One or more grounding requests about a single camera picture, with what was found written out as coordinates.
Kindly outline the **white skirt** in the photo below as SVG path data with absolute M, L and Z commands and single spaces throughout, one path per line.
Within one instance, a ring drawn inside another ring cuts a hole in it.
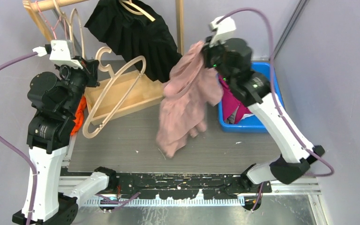
M 244 119 L 246 119 L 246 118 L 250 118 L 250 117 L 252 117 L 252 116 L 254 116 L 253 113 L 246 113 L 246 114 L 244 114 L 244 115 L 242 116 L 241 120 L 244 120 Z

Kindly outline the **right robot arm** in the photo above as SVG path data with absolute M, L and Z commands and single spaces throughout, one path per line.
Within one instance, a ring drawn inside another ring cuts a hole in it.
M 233 96 L 259 119 L 281 152 L 276 160 L 253 164 L 245 170 L 242 188 L 252 193 L 263 182 L 290 184 L 305 175 L 325 150 L 301 134 L 281 105 L 275 90 L 274 66 L 268 64 L 269 76 L 257 72 L 251 61 L 252 49 L 241 38 L 220 42 L 207 37 L 202 53 L 206 67 L 218 71 Z

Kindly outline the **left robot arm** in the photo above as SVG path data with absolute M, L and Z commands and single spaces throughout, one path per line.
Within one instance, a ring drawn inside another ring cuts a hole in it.
M 101 191 L 115 192 L 119 183 L 114 170 L 98 167 L 72 190 L 58 190 L 61 163 L 75 126 L 76 110 L 85 89 L 99 85 L 99 61 L 76 56 L 72 62 L 54 65 L 59 74 L 36 75 L 27 94 L 36 109 L 27 134 L 35 170 L 30 172 L 24 207 L 12 217 L 19 225 L 69 225 L 81 204 Z

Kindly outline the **magenta dress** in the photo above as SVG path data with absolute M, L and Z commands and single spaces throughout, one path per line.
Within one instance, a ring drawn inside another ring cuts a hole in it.
M 221 101 L 223 120 L 227 124 L 237 124 L 241 121 L 241 118 L 244 114 L 251 113 L 251 111 L 233 96 L 229 86 L 222 78 L 222 76 L 219 75 L 218 78 L 223 88 L 223 96 Z

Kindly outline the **pink pleated garment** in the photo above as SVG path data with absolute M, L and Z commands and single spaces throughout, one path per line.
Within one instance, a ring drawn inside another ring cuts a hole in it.
M 204 64 L 203 46 L 203 41 L 191 45 L 163 84 L 156 142 L 168 158 L 184 147 L 189 137 L 206 131 L 206 104 L 216 106 L 223 96 L 217 71 Z

